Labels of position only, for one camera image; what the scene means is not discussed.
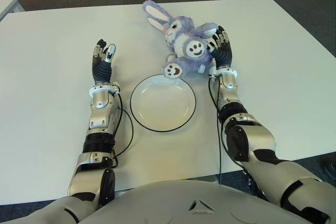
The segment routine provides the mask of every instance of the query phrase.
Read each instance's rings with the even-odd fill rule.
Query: plush toy
[[[166,43],[172,54],[168,55],[163,66],[163,74],[168,78],[179,78],[189,72],[204,73],[205,65],[212,56],[206,50],[207,41],[217,29],[215,23],[205,23],[195,28],[191,18],[177,16],[173,18],[154,1],[145,1],[142,5],[147,13],[148,22],[163,31]]]

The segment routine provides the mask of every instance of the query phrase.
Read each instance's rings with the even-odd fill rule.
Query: pink inner ear
[[[148,22],[151,23],[152,26],[156,27],[158,30],[163,30],[163,25],[157,22],[155,19],[147,18]]]
[[[153,6],[146,6],[146,11],[152,15],[154,18],[158,18],[164,21],[169,21],[169,17],[167,17],[166,15],[164,15],[163,13],[160,13],[159,10],[155,9]]]

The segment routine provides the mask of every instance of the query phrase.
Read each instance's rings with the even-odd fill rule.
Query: table leg
[[[13,6],[12,12],[18,13],[18,12],[24,12],[25,10],[21,6],[19,2],[16,2],[16,4]]]

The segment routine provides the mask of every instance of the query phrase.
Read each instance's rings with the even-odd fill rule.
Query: triangular logo
[[[192,214],[214,214],[215,209],[201,199],[195,199],[189,207]]]

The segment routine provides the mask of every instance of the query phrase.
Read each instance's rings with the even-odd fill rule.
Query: bunny face
[[[168,44],[173,43],[176,38],[182,34],[194,29],[194,23],[191,18],[179,16],[173,21],[165,24],[163,27],[164,37]]]
[[[175,20],[174,22],[168,23],[164,26],[164,38],[167,43],[172,43],[176,39],[176,34],[179,34],[179,31],[182,29],[182,23],[180,20]]]

